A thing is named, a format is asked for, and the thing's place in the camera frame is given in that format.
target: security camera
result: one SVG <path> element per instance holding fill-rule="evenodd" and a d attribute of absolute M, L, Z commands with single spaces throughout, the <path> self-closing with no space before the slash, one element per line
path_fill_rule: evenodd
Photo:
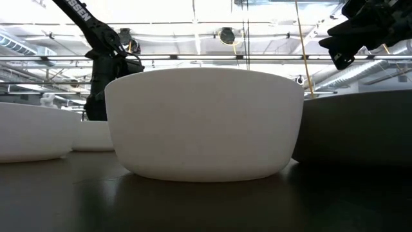
<path fill-rule="evenodd" d="M 142 49 L 140 48 L 140 44 L 136 39 L 131 39 L 129 44 L 125 47 L 127 51 L 133 54 L 140 55 Z"/>
<path fill-rule="evenodd" d="M 124 46 L 127 46 L 129 41 L 133 39 L 130 35 L 130 28 L 121 28 L 118 36 L 120 38 L 120 42 Z"/>
<path fill-rule="evenodd" d="M 233 44 L 235 40 L 235 36 L 233 33 L 233 28 L 230 27 L 224 27 L 221 29 L 220 32 L 220 40 L 225 43 L 225 44 Z"/>
<path fill-rule="evenodd" d="M 302 77 L 302 75 L 299 75 L 299 77 L 295 79 L 295 82 L 300 85 L 303 85 L 304 81 L 305 79 Z"/>

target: ceramic bowl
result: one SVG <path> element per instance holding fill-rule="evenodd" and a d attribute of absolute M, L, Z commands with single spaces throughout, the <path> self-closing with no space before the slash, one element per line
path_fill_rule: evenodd
<path fill-rule="evenodd" d="M 118 159 L 129 171 L 161 180 L 252 180 L 288 164 L 303 89 L 246 70 L 159 70 L 111 82 L 106 108 Z"/>
<path fill-rule="evenodd" d="M 108 122 L 80 123 L 73 142 L 73 151 L 113 151 Z"/>
<path fill-rule="evenodd" d="M 71 151 L 81 115 L 0 102 L 0 162 L 59 158 Z"/>
<path fill-rule="evenodd" d="M 304 102 L 293 158 L 307 164 L 412 166 L 412 90 Z"/>

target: yellow cable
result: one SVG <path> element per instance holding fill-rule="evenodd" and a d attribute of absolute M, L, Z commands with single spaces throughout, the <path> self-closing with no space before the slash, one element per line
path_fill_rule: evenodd
<path fill-rule="evenodd" d="M 385 48 L 385 51 L 386 51 L 389 55 L 391 55 L 391 52 L 389 51 L 388 46 L 386 46 L 386 44 L 384 44 L 384 48 Z M 401 72 L 402 72 L 402 74 L 404 74 L 404 75 L 405 75 L 404 70 L 400 68 L 400 66 L 398 65 L 398 63 L 396 63 L 396 65 L 397 65 L 397 67 L 398 67 L 399 71 L 401 71 Z"/>
<path fill-rule="evenodd" d="M 295 0 L 295 6 L 296 6 L 296 14 L 297 14 L 297 23 L 299 25 L 299 34 L 301 36 L 301 44 L 302 44 L 302 52 L 303 52 L 303 61 L 304 61 L 304 67 L 306 69 L 306 76 L 308 78 L 308 84 L 309 84 L 309 89 L 310 89 L 310 95 L 312 98 L 315 98 L 314 95 L 314 89 L 312 88 L 312 80 L 309 76 L 309 69 L 308 69 L 308 61 L 306 60 L 306 52 L 304 51 L 304 42 L 303 42 L 303 34 L 302 34 L 302 26 L 301 26 L 301 20 L 299 18 L 299 7 L 297 6 L 297 0 Z"/>

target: ceiling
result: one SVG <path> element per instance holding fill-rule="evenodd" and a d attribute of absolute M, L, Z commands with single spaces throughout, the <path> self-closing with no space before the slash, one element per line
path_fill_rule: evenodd
<path fill-rule="evenodd" d="M 99 20 L 116 31 L 130 28 L 131 35 L 140 43 L 142 55 L 294 55 L 302 54 L 301 36 L 307 54 L 328 55 L 318 41 L 328 36 L 327 30 L 346 20 L 340 12 L 342 1 L 298 1 L 302 35 L 299 33 L 294 1 L 250 0 L 241 4 L 240 0 L 83 0 L 87 9 Z M 236 46 L 227 46 L 219 39 L 222 27 L 232 27 L 236 35 Z M 15 36 L 22 43 L 35 48 L 47 47 L 56 55 L 84 55 L 91 48 L 82 31 L 51 0 L 13 0 L 0 8 L 0 32 Z M 386 53 L 383 48 L 372 53 Z M 0 47 L 0 55 L 20 55 L 8 48 Z M 161 68 L 182 68 L 199 66 L 220 66 L 226 68 L 246 68 L 244 61 L 233 63 L 194 63 L 181 61 L 145 62 L 146 71 Z M 61 68 L 30 66 L 24 62 L 12 62 L 36 76 L 44 77 L 46 71 L 54 81 L 78 79 L 89 81 L 91 68 Z M 273 73 L 287 78 L 306 76 L 306 68 L 301 63 L 274 64 L 271 61 L 253 63 L 252 70 Z M 400 68 L 391 63 L 381 72 L 368 75 L 376 79 Z M 309 64 L 308 73 L 320 79 L 339 74 L 332 63 Z M 402 85 L 412 88 L 412 83 L 385 80 L 379 85 L 369 85 L 360 90 L 381 90 L 383 87 Z"/>

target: ductwork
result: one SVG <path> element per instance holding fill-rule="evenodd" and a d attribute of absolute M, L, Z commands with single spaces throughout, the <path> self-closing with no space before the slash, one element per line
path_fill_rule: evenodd
<path fill-rule="evenodd" d="M 332 75 L 335 75 L 338 72 L 339 72 L 339 70 L 336 69 L 335 65 L 328 65 L 326 68 L 322 69 L 321 71 L 319 71 L 319 72 L 317 72 L 317 73 L 315 73 L 311 76 L 312 86 L 316 86 L 317 83 L 323 82 L 324 80 L 331 77 Z M 304 89 L 309 88 L 309 82 L 308 81 L 304 82 L 303 88 Z"/>
<path fill-rule="evenodd" d="M 412 52 L 408 49 L 411 47 L 411 40 L 401 41 L 396 45 L 389 48 L 390 54 L 399 55 L 404 52 Z M 387 60 L 376 60 L 359 66 L 349 67 L 330 78 L 327 78 L 323 82 L 315 85 L 315 90 L 322 90 L 327 87 L 338 88 L 348 85 L 352 82 L 358 81 L 367 76 L 378 73 L 386 68 L 389 68 L 390 64 Z"/>
<path fill-rule="evenodd" d="M 15 51 L 21 55 L 57 55 L 56 52 L 47 47 L 27 43 L 26 41 L 23 41 L 4 30 L 0 30 L 0 46 Z M 55 64 L 50 61 L 39 61 L 38 63 L 45 64 L 47 66 L 53 66 Z"/>
<path fill-rule="evenodd" d="M 17 37 L 8 34 L 4 30 L 0 30 L 0 46 L 9 48 L 21 55 L 36 55 L 37 49 L 35 46 L 21 41 Z"/>

